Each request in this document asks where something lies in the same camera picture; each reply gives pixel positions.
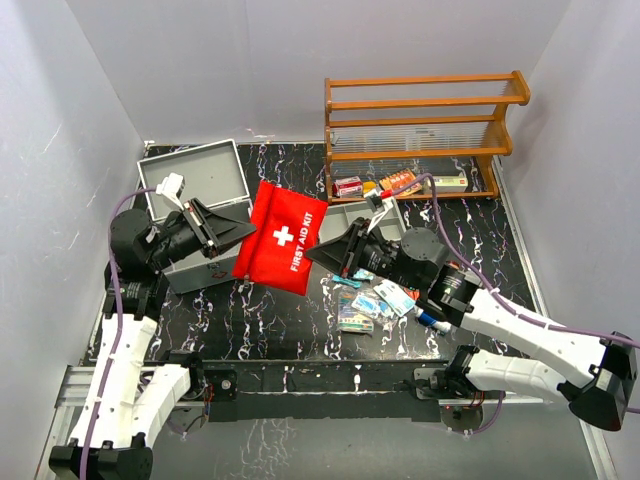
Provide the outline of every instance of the case lid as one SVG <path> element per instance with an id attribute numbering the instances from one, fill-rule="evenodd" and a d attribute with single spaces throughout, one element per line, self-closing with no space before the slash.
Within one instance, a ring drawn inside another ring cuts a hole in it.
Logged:
<path id="1" fill-rule="evenodd" d="M 145 188 L 155 187 L 172 172 L 182 175 L 183 201 L 198 197 L 213 207 L 249 198 L 236 143 L 231 139 L 145 158 L 138 162 L 138 170 Z M 171 212 L 158 195 L 147 194 L 147 202 L 154 221 L 163 220 Z"/>

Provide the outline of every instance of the white cross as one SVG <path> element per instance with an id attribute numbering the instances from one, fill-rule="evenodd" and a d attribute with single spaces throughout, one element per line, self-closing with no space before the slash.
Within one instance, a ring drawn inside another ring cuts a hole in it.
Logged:
<path id="1" fill-rule="evenodd" d="M 287 242 L 293 241 L 293 235 L 289 233 L 289 227 L 287 226 L 282 227 L 282 230 L 276 230 L 273 232 L 273 236 L 278 239 L 278 245 L 281 247 L 284 247 Z"/>

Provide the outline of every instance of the red first aid kit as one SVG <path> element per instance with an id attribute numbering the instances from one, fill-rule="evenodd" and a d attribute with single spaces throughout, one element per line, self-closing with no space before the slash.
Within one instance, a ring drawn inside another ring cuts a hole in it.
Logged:
<path id="1" fill-rule="evenodd" d="M 326 202 L 260 182 L 251 214 L 256 233 L 242 242 L 233 269 L 236 278 L 305 295 L 311 260 L 327 210 Z"/>

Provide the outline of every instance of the red box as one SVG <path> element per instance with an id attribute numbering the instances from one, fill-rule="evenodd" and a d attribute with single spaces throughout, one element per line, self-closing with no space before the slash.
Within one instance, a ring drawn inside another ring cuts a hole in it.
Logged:
<path id="1" fill-rule="evenodd" d="M 362 181 L 360 177 L 340 178 L 333 182 L 334 197 L 361 197 Z"/>

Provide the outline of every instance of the white wall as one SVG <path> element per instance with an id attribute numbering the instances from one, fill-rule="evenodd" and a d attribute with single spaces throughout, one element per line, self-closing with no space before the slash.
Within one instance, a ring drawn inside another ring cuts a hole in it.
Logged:
<path id="1" fill-rule="evenodd" d="M 553 317 L 640 339 L 640 4 L 574 1 L 509 118 L 508 188 Z M 633 406 L 640 406 L 636 385 Z M 640 418 L 607 435 L 637 479 Z"/>
<path id="2" fill-rule="evenodd" d="M 63 0 L 0 0 L 0 465 L 32 478 L 142 142 Z"/>
<path id="3" fill-rule="evenodd" d="M 197 143 L 321 140 L 327 76 L 528 75 L 568 0 L 68 3 L 142 138 Z"/>

